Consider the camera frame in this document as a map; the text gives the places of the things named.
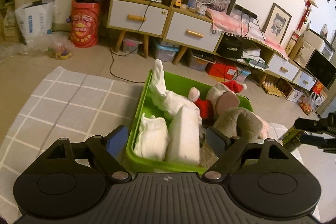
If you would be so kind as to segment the white cloth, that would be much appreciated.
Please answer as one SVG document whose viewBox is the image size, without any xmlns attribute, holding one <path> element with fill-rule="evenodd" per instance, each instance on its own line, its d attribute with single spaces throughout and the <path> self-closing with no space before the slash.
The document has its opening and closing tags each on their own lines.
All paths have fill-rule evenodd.
<svg viewBox="0 0 336 224">
<path fill-rule="evenodd" d="M 170 137 L 164 118 L 142 114 L 134 153 L 142 158 L 163 161 Z"/>
</svg>

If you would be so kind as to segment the white foam sponge block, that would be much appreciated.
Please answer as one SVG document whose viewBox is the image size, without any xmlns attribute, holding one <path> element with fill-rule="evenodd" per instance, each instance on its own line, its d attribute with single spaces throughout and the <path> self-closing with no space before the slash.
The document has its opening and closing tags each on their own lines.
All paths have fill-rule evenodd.
<svg viewBox="0 0 336 224">
<path fill-rule="evenodd" d="M 195 109 L 182 106 L 171 121 L 169 145 L 165 160 L 184 165 L 197 166 L 199 151 L 199 114 Z"/>
</svg>

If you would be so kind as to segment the red white santa plush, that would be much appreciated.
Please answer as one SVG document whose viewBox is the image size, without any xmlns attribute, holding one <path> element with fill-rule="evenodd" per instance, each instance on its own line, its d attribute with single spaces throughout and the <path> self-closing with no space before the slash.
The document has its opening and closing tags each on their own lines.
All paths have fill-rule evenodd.
<svg viewBox="0 0 336 224">
<path fill-rule="evenodd" d="M 247 85 L 231 80 L 219 82 L 207 92 L 206 99 L 201 100 L 200 91 L 192 87 L 188 99 L 198 107 L 203 121 L 214 122 L 225 110 L 238 107 L 238 93 L 247 89 Z"/>
</svg>

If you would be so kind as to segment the dark tall drink can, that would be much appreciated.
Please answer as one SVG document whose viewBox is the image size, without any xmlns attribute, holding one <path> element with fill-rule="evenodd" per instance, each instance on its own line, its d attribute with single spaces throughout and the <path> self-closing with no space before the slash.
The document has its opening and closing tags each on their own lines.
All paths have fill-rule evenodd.
<svg viewBox="0 0 336 224">
<path fill-rule="evenodd" d="M 297 149 L 301 142 L 299 140 L 300 136 L 302 136 L 304 132 L 302 130 L 296 129 L 292 126 L 284 135 L 282 135 L 279 141 L 282 143 L 282 146 L 287 149 L 289 152 L 293 152 Z"/>
</svg>

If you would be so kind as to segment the black monitor screen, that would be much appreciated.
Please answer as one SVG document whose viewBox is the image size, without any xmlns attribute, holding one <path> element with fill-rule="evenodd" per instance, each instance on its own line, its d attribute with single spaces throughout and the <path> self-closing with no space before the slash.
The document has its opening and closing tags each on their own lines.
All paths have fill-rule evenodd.
<svg viewBox="0 0 336 224">
<path fill-rule="evenodd" d="M 329 89 L 335 80 L 335 66 L 319 51 L 314 50 L 305 69 L 309 71 L 325 88 Z"/>
</svg>

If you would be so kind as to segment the grey checked tablecloth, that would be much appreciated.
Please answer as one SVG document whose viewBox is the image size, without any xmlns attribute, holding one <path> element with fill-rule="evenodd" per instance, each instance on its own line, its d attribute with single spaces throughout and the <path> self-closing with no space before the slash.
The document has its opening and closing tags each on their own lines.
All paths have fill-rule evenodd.
<svg viewBox="0 0 336 224">
<path fill-rule="evenodd" d="M 85 141 L 127 127 L 144 87 L 56 68 L 38 86 L 1 147 L 1 216 L 11 223 L 316 223 L 321 186 L 276 140 L 249 143 L 233 173 L 133 172 L 112 182 Z"/>
</svg>

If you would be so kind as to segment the red box under console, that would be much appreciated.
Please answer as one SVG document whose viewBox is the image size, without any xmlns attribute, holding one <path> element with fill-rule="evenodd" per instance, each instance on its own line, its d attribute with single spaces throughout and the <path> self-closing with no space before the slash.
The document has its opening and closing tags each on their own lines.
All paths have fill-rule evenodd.
<svg viewBox="0 0 336 224">
<path fill-rule="evenodd" d="M 205 71 L 210 76 L 225 80 L 232 80 L 237 71 L 237 68 L 234 64 L 231 63 L 209 63 Z"/>
</svg>

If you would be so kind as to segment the green plastic storage bin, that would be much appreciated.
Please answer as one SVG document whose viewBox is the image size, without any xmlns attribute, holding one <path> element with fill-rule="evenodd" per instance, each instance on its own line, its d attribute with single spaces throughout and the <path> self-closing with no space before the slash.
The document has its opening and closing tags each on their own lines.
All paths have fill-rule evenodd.
<svg viewBox="0 0 336 224">
<path fill-rule="evenodd" d="M 206 94 L 210 86 L 186 77 L 154 70 L 149 72 L 137 107 L 134 122 L 126 146 L 126 155 L 133 172 L 176 173 L 197 172 L 203 174 L 201 163 L 201 118 L 194 103 L 186 106 L 176 98 L 171 106 L 178 109 L 167 114 L 152 98 L 151 84 L 159 77 L 180 97 L 186 97 L 193 86 Z"/>
</svg>

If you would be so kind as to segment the black bag in console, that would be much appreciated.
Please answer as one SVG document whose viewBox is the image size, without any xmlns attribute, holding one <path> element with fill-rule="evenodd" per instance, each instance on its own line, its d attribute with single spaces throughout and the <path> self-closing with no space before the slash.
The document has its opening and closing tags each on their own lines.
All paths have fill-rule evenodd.
<svg viewBox="0 0 336 224">
<path fill-rule="evenodd" d="M 221 57 L 240 59 L 243 55 L 243 46 L 236 37 L 223 36 L 217 49 L 217 53 Z"/>
</svg>

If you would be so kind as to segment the framed cartoon picture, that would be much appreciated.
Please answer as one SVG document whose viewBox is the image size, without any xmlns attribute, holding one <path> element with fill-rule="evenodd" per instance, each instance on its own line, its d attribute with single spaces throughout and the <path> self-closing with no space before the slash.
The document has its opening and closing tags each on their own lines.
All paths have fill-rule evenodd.
<svg viewBox="0 0 336 224">
<path fill-rule="evenodd" d="M 273 3 L 269 15 L 264 23 L 262 32 L 275 42 L 281 44 L 291 21 L 291 15 Z"/>
</svg>

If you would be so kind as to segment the low yellow tv console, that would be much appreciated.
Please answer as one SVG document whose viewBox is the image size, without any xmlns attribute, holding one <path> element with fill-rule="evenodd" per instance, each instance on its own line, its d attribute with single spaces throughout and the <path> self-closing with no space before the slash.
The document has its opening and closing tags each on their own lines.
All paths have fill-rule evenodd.
<svg viewBox="0 0 336 224">
<path fill-rule="evenodd" d="M 306 90 L 312 89 L 317 79 L 295 64 L 280 44 L 275 44 L 262 31 L 254 29 L 253 23 L 242 35 L 216 31 L 213 20 L 208 17 L 210 14 L 208 11 L 205 16 L 199 16 L 186 9 L 172 9 L 164 39 L 180 45 L 174 64 L 179 63 L 188 49 L 239 62 L 239 52 L 258 48 L 261 56 L 257 59 L 264 60 L 268 66 L 264 75 L 285 79 Z"/>
</svg>

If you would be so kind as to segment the pink checked cloth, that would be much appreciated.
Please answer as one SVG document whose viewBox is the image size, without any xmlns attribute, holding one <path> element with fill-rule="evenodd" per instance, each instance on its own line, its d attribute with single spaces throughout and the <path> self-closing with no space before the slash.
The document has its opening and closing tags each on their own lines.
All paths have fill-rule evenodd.
<svg viewBox="0 0 336 224">
<path fill-rule="evenodd" d="M 249 16 L 242 18 L 241 12 L 229 16 L 210 8 L 206 10 L 206 15 L 213 21 L 213 31 L 221 32 L 228 36 L 253 40 L 276 52 L 286 61 L 289 60 L 284 48 L 269 35 L 262 32 L 256 19 Z"/>
</svg>

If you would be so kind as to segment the white blue paper bag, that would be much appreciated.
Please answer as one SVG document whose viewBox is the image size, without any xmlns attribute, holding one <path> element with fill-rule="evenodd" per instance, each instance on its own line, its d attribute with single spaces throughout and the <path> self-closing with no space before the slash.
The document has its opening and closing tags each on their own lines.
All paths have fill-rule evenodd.
<svg viewBox="0 0 336 224">
<path fill-rule="evenodd" d="M 41 0 L 22 5 L 15 10 L 17 24 L 25 42 L 52 32 L 54 5 L 54 0 Z"/>
</svg>

